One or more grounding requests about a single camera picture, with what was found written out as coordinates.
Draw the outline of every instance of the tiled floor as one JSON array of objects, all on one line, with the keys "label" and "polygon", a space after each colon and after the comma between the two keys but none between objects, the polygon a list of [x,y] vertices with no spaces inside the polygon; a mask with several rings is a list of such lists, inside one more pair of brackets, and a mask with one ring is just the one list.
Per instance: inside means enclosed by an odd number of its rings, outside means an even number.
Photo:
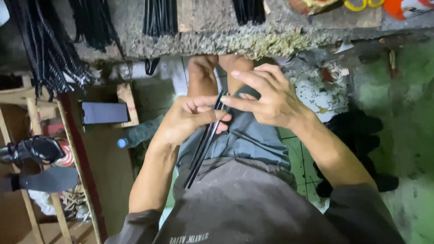
[{"label": "tiled floor", "polygon": [[[160,63],[152,76],[144,73],[143,64],[133,66],[133,78],[135,79],[136,103],[141,105],[141,119],[146,121],[166,113],[174,99],[180,95],[187,94],[188,87],[188,60],[190,57],[166,56],[162,57]],[[219,82],[219,88],[227,89],[227,74],[220,67],[216,68],[214,74]],[[346,86],[342,80],[336,81],[333,87],[324,88],[324,84],[308,80],[296,82],[297,96],[313,111],[316,112],[321,121],[329,121],[334,115],[347,110]],[[329,205],[328,200],[320,199],[315,191],[315,185],[320,181],[313,167],[313,159],[307,148],[296,137],[292,131],[279,128],[283,143],[288,146],[289,158],[291,160],[291,171],[296,176],[298,183],[297,191],[305,196],[321,212],[324,212]],[[178,173],[174,172],[173,181]],[[168,217],[174,205],[172,191],[160,219],[160,226]]]}]

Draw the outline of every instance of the bundle of black strips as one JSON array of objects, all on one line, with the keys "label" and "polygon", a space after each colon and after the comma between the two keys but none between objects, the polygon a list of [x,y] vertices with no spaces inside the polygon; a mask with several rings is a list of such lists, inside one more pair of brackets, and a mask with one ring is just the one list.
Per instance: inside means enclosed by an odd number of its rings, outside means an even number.
[{"label": "bundle of black strips", "polygon": [[113,42],[125,59],[121,42],[113,26],[107,0],[69,0],[74,12],[76,23],[76,39],[78,43],[82,38],[89,47],[105,53],[105,47]]},{"label": "bundle of black strips", "polygon": [[142,33],[151,37],[178,33],[176,0],[145,0]]},{"label": "bundle of black strips", "polygon": [[50,0],[4,0],[23,38],[35,79],[36,99],[45,86],[53,100],[57,93],[73,90],[65,74],[81,88],[91,84],[89,68],[82,62]]},{"label": "bundle of black strips", "polygon": [[254,25],[265,22],[263,0],[232,0],[237,22],[240,26],[252,21]]}]

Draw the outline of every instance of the hand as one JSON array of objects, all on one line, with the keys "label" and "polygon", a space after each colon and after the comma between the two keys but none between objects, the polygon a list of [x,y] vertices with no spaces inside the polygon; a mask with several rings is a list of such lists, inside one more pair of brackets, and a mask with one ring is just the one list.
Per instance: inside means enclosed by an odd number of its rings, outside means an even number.
[{"label": "hand", "polygon": [[276,65],[263,64],[254,71],[233,71],[231,75],[256,89],[261,98],[256,100],[240,94],[242,98],[224,96],[221,101],[229,107],[253,112],[259,123],[292,129],[308,115],[315,115],[298,99],[295,89]]},{"label": "hand", "polygon": [[[152,139],[165,145],[181,145],[202,125],[218,120],[229,121],[231,115],[224,110],[212,110],[217,96],[176,98]],[[227,130],[227,125],[219,123],[216,134]]]}]

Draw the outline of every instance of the leg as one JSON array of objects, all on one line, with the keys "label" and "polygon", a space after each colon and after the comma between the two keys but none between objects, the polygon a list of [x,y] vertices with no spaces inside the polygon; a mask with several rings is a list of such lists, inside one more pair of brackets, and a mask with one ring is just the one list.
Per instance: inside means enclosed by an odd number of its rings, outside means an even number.
[{"label": "leg", "polygon": [[253,70],[252,60],[246,59],[242,55],[226,54],[218,57],[218,62],[222,69],[227,72],[227,88],[229,94],[233,95],[238,89],[244,86],[244,83],[233,78],[230,72],[233,70],[250,71]]},{"label": "leg", "polygon": [[216,55],[193,56],[188,62],[187,96],[213,96],[218,94],[214,68],[217,65]]}]

